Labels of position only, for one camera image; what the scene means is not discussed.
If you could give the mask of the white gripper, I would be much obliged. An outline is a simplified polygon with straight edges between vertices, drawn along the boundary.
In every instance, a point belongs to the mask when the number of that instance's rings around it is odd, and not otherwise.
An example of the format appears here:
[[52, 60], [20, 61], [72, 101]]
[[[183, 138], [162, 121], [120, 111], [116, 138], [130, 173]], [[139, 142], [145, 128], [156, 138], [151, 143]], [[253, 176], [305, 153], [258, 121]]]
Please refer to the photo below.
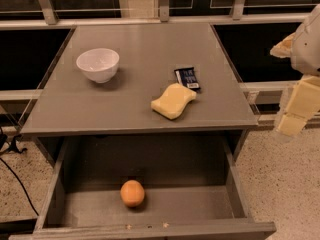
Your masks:
[[296, 136], [320, 111], [320, 4], [292, 33], [272, 47], [270, 54], [289, 58], [293, 69], [304, 75], [294, 86], [276, 131]]

